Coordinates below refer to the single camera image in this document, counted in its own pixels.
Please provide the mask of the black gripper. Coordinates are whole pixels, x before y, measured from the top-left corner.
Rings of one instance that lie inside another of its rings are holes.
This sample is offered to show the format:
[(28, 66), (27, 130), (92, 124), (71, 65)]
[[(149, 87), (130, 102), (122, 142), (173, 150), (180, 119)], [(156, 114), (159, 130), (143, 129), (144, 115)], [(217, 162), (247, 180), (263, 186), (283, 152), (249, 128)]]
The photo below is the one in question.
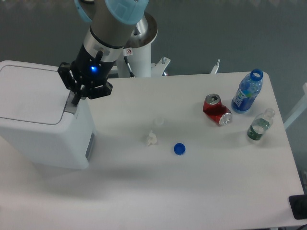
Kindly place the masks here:
[(107, 77), (115, 61), (98, 62), (95, 56), (91, 56), (84, 45), (81, 46), (76, 59), (72, 63), (61, 62), (58, 74), (65, 87), (74, 93), (73, 105), (78, 105), (81, 98), (97, 99), (109, 96), (113, 85), (107, 81)]

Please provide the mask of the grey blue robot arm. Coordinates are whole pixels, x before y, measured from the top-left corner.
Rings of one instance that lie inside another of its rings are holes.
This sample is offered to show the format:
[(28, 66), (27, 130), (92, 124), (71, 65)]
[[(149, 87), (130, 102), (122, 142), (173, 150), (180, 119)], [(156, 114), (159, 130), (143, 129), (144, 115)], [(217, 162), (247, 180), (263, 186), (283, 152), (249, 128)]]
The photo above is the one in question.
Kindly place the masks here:
[(109, 96), (107, 79), (136, 24), (143, 18), (147, 0), (95, 0), (92, 23), (72, 63), (62, 62), (58, 73), (78, 105), (81, 99)]

